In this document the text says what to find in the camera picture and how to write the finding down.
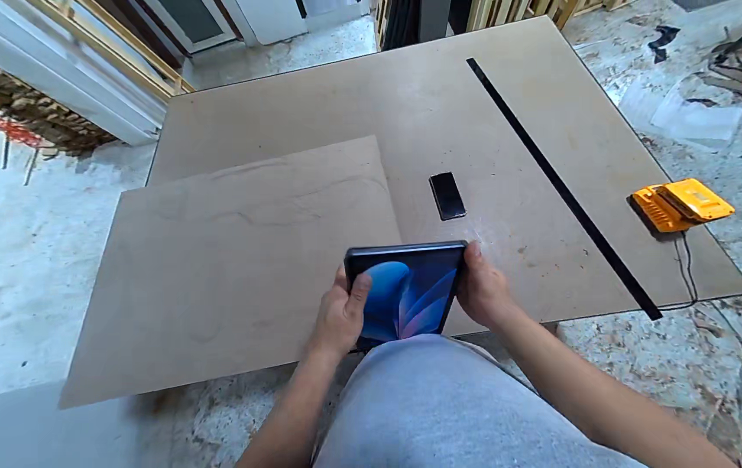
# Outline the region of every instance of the black straight edge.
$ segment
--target black straight edge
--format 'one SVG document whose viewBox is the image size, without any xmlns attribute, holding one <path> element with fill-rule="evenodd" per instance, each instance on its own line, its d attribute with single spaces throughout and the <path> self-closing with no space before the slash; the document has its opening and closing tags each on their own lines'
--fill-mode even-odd
<svg viewBox="0 0 742 468">
<path fill-rule="evenodd" d="M 593 240 L 594 244 L 596 244 L 596 248 L 602 252 L 602 256 L 608 261 L 610 267 L 614 269 L 619 280 L 634 297 L 634 300 L 639 307 L 648 314 L 648 318 L 651 320 L 663 318 L 663 314 L 659 311 L 657 305 L 654 304 L 654 301 L 651 300 L 651 297 L 645 292 L 645 289 L 643 289 L 642 285 L 639 284 L 639 281 L 637 281 L 630 270 L 628 270 L 625 262 L 619 258 L 616 250 L 614 250 L 608 240 L 605 239 L 605 236 L 602 235 L 602 231 L 596 227 L 596 224 L 592 219 L 590 219 L 587 212 L 584 211 L 584 208 L 582 208 L 579 201 L 573 196 L 573 193 L 570 191 L 570 188 L 567 187 L 567 184 L 561 180 L 561 177 L 559 177 L 559 174 L 555 171 L 552 164 L 547 161 L 547 158 L 541 152 L 541 149 L 539 149 L 538 145 L 535 144 L 530 134 L 526 132 L 521 121 L 518 120 L 518 117 L 515 116 L 515 113 L 512 112 L 510 107 L 506 104 L 506 101 L 501 97 L 501 93 L 492 86 L 492 82 L 489 81 L 489 78 L 487 78 L 483 70 L 480 69 L 480 65 L 478 65 L 473 58 L 468 58 L 467 63 L 480 81 L 480 84 L 483 85 L 483 88 L 489 94 L 490 98 L 492 98 L 492 101 L 495 102 L 498 109 L 502 114 L 504 114 L 506 121 L 510 123 L 512 129 L 515 130 L 515 133 L 517 133 L 518 137 L 521 138 L 522 143 L 526 146 L 527 151 L 530 152 L 533 159 L 535 159 L 535 162 L 538 163 L 538 166 L 541 168 L 544 175 L 550 179 L 550 183 L 553 184 L 553 188 L 555 188 L 559 195 L 561 195 L 564 204 L 567 205 L 567 208 L 570 208 L 570 210 L 573 211 L 576 220 L 584 228 L 584 231 L 587 232 L 587 235 L 590 236 L 590 239 Z"/>
</svg>

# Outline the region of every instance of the yellow charger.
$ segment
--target yellow charger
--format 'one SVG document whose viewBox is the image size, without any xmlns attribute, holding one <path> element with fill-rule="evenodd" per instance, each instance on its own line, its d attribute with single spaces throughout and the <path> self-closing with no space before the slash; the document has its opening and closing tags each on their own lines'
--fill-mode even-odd
<svg viewBox="0 0 742 468">
<path fill-rule="evenodd" d="M 629 197 L 657 232 L 678 232 L 726 218 L 734 208 L 697 179 L 647 186 Z"/>
</svg>

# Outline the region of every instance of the glass pane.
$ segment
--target glass pane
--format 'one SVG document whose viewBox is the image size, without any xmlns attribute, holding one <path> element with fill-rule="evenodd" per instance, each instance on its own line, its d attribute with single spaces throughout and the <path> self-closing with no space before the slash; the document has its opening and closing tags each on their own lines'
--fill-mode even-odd
<svg viewBox="0 0 742 468">
<path fill-rule="evenodd" d="M 200 0 L 159 0 L 192 42 L 223 33 L 206 5 Z"/>
</svg>

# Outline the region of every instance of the hand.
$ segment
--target hand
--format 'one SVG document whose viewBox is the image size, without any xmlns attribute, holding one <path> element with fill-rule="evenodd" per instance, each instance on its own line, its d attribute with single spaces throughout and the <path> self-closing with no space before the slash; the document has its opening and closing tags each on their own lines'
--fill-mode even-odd
<svg viewBox="0 0 742 468">
<path fill-rule="evenodd" d="M 510 293 L 506 276 L 480 254 L 477 240 L 469 243 L 463 258 L 467 269 L 457 287 L 457 301 L 472 320 L 494 330 L 506 317 L 524 314 Z"/>
<path fill-rule="evenodd" d="M 322 296 L 308 353 L 323 352 L 341 360 L 356 345 L 363 330 L 363 311 L 370 291 L 371 277 L 362 273 L 348 294 L 345 268 L 340 266 L 334 286 Z"/>
</svg>

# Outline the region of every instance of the tablet screen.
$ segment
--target tablet screen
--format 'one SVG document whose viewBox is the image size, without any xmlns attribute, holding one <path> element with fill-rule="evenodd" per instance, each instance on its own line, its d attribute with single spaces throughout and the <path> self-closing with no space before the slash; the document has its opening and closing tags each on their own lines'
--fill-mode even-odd
<svg viewBox="0 0 742 468">
<path fill-rule="evenodd" d="M 465 243 L 388 248 L 391 250 L 364 254 L 362 249 L 352 249 L 354 255 L 349 251 L 346 257 L 351 280 L 362 271 L 373 280 L 359 349 L 442 332 Z"/>
</svg>

